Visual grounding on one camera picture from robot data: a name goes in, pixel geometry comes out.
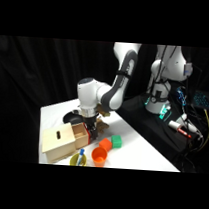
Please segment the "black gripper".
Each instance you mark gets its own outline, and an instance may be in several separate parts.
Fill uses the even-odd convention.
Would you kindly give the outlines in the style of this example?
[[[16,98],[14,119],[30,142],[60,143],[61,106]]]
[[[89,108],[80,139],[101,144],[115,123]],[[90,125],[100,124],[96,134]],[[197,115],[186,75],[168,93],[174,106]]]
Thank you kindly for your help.
[[[97,117],[83,117],[83,122],[86,124],[87,129],[88,129],[88,133],[89,133],[89,138],[91,140],[94,140],[96,138],[99,137],[99,132],[98,132],[98,128],[96,126],[96,121],[97,121]]]

